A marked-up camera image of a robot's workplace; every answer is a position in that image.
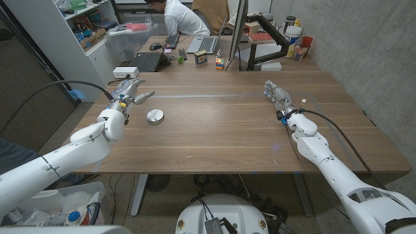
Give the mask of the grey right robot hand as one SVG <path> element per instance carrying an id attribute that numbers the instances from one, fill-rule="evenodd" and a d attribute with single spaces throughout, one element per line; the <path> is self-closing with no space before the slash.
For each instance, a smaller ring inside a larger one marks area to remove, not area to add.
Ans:
<path id="1" fill-rule="evenodd" d="M 288 120 L 292 115 L 298 114 L 298 109 L 293 105 L 290 95 L 272 81 L 265 82 L 264 95 L 274 104 L 278 120 Z"/>

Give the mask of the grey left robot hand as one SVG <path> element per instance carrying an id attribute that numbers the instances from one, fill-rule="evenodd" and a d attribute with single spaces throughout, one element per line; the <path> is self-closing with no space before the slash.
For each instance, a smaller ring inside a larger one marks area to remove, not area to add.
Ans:
<path id="1" fill-rule="evenodd" d="M 107 109 L 114 109 L 127 115 L 132 108 L 132 104 L 139 105 L 145 102 L 155 94 L 154 91 L 137 94 L 137 88 L 145 81 L 145 79 L 134 78 L 121 82 L 111 94 L 113 100 L 109 103 Z"/>

